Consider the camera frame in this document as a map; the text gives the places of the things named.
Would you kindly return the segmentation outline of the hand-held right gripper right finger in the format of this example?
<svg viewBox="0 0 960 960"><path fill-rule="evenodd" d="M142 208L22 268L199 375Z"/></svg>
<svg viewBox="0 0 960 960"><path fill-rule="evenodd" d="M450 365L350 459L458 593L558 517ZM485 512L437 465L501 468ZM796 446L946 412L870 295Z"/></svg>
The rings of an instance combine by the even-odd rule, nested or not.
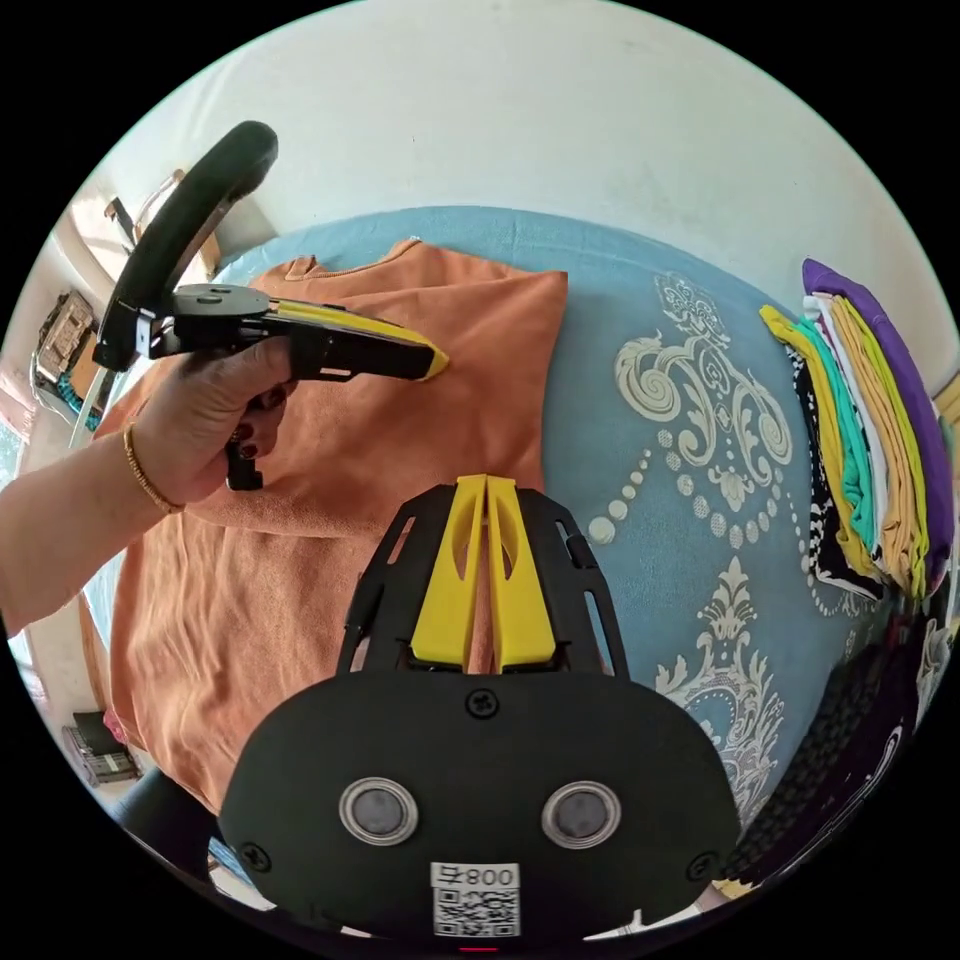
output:
<svg viewBox="0 0 960 960"><path fill-rule="evenodd" d="M488 565L497 671L547 665L556 643L513 480L488 478Z"/></svg>

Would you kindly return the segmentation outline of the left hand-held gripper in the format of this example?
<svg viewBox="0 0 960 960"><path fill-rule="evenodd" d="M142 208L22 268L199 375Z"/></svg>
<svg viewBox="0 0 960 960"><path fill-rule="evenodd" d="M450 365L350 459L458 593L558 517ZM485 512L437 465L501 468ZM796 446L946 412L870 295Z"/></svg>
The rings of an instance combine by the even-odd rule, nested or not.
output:
<svg viewBox="0 0 960 960"><path fill-rule="evenodd" d="M187 285L138 309L138 351L150 359L233 355L277 337L289 342L296 381L346 383L372 375L423 382L449 364L441 348L414 330L251 287Z"/></svg>

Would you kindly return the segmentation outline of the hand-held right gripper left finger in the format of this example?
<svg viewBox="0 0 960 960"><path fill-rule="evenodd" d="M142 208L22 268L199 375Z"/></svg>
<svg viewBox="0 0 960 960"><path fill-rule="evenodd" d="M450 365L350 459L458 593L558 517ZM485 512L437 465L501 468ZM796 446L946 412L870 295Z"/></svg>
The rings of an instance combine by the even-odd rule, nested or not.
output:
<svg viewBox="0 0 960 960"><path fill-rule="evenodd" d="M473 640L487 476L458 479L413 631L416 660L467 667Z"/></svg>

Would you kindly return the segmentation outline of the person's left hand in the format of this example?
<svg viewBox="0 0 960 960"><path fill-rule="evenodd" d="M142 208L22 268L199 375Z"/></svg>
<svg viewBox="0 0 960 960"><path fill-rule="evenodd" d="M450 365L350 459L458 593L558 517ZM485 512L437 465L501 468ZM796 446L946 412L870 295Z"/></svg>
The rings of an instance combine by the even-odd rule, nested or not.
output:
<svg viewBox="0 0 960 960"><path fill-rule="evenodd" d="M167 512L199 503L225 484L228 448L236 447L243 463L273 450L295 387L282 337L229 356L193 354L125 429L128 463Z"/></svg>

